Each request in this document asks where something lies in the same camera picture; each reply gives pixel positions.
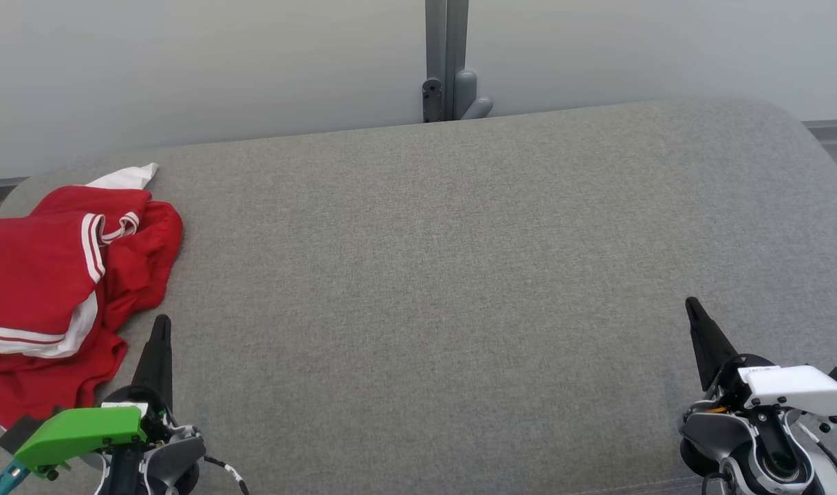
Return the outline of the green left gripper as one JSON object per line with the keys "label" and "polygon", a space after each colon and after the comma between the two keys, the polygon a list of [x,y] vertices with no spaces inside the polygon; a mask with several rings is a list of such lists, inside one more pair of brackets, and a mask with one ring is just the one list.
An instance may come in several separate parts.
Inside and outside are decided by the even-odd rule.
{"label": "green left gripper", "polygon": [[130,385],[109,394],[100,406],[54,413],[12,458],[37,476],[48,477],[85,454],[112,455],[116,447],[145,453],[170,441],[172,427],[172,320],[160,314]]}

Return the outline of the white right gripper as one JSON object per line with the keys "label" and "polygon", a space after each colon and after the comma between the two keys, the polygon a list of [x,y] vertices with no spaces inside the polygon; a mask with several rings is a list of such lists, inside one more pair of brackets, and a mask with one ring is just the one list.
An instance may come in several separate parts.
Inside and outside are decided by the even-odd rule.
{"label": "white right gripper", "polygon": [[752,354],[738,355],[700,300],[685,300],[697,372],[706,399],[729,413],[760,408],[837,417],[837,380],[810,364],[777,366]]}

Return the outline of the red shorts white stripes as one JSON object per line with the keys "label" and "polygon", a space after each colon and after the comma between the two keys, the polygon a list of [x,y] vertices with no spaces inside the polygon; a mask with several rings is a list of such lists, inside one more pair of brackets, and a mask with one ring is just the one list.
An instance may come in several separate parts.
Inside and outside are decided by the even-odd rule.
{"label": "red shorts white stripes", "polygon": [[118,335],[135,313],[92,292],[68,316],[38,330],[0,327],[0,426],[54,408],[91,406],[99,386],[122,366],[129,345]]}

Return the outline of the red Bulls jersey white sleeves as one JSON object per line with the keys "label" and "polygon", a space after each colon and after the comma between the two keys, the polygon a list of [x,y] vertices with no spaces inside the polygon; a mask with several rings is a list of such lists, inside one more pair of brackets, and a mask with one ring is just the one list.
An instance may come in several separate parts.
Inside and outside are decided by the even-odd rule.
{"label": "red Bulls jersey white sleeves", "polygon": [[184,225],[146,188],[156,172],[126,167],[0,219],[0,340],[49,345],[160,304]]}

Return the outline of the grey fabric sofa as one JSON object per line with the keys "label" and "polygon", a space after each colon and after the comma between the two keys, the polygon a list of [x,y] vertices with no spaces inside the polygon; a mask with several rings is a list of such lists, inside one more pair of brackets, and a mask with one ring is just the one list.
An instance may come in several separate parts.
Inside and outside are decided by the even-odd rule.
{"label": "grey fabric sofa", "polygon": [[737,351],[837,366],[837,165],[701,98],[130,153],[184,222],[174,416],[251,495],[699,495],[684,301]]}

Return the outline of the dark grey post bracket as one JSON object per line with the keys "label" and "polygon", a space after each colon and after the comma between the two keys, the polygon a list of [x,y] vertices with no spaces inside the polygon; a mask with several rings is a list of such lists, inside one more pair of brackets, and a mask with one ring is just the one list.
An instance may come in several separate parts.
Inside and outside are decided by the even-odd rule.
{"label": "dark grey post bracket", "polygon": [[437,78],[422,84],[422,119],[425,123],[444,121],[444,88]]}

